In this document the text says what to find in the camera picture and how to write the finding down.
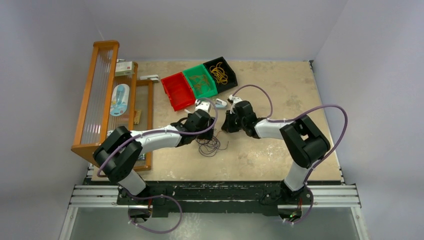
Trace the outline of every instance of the white box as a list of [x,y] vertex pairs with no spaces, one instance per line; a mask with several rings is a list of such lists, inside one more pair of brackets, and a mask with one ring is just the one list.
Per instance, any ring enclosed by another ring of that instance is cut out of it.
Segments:
[[133,75],[134,63],[132,61],[117,62],[115,68],[115,77]]

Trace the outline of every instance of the beige table surface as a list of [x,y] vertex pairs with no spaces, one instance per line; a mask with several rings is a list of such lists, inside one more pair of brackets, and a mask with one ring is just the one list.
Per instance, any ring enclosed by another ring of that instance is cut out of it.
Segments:
[[[141,61],[138,76],[158,74],[165,78],[202,61]],[[308,62],[293,61],[229,61],[234,70],[238,86],[256,84],[271,97],[274,111],[272,119],[293,118],[321,104],[313,73]],[[213,97],[226,100],[237,88],[232,88]],[[258,89],[247,87],[237,96],[249,101],[258,117],[266,117],[270,104]],[[161,128],[176,122],[187,114],[175,112],[161,83],[154,85],[153,128]],[[323,110],[309,114],[319,129],[330,140],[330,132]],[[225,119],[225,110],[218,111],[217,131]],[[220,132],[218,135],[227,150],[220,150],[213,157],[202,156],[197,142],[177,148],[163,148],[153,152],[152,169],[140,172],[145,180],[169,181],[262,181],[282,180],[293,162],[283,140],[254,139],[244,131]],[[341,180],[336,154],[332,154],[312,173],[309,180]]]

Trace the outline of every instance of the white wall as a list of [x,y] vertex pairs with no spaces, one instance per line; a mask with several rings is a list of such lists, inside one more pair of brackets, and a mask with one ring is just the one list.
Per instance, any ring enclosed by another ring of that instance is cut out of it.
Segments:
[[1,239],[59,237],[87,162],[71,152],[93,42],[82,0],[2,0]]
[[126,59],[311,60],[347,0],[86,0]]
[[[350,0],[313,64],[324,103],[345,107],[337,150],[375,240],[423,239],[424,1]],[[343,117],[327,110],[334,138]]]

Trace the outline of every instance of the black bin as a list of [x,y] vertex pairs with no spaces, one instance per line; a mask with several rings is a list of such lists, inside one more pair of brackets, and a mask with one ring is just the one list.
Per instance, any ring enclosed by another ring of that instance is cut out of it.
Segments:
[[224,57],[203,63],[207,72],[212,76],[218,93],[237,87],[237,78]]

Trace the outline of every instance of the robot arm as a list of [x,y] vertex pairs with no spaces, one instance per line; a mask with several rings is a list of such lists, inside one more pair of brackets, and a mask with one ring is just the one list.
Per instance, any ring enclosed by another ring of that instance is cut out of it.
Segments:
[[281,182],[281,191],[286,198],[295,196],[305,186],[314,164],[330,150],[327,138],[307,115],[290,122],[271,122],[264,117],[258,118],[246,100],[230,95],[228,101],[231,109],[225,113],[223,131],[234,133],[241,129],[255,139],[284,140],[293,163]]
[[210,117],[210,109],[209,102],[199,101],[194,113],[189,113],[187,117],[163,128],[129,131],[124,126],[117,127],[93,153],[94,160],[103,167],[100,168],[110,182],[123,186],[132,195],[137,196],[148,188],[146,182],[133,170],[139,156],[157,149],[187,145],[196,138],[212,139],[213,127],[204,133],[196,134],[206,130],[213,123],[215,118]]

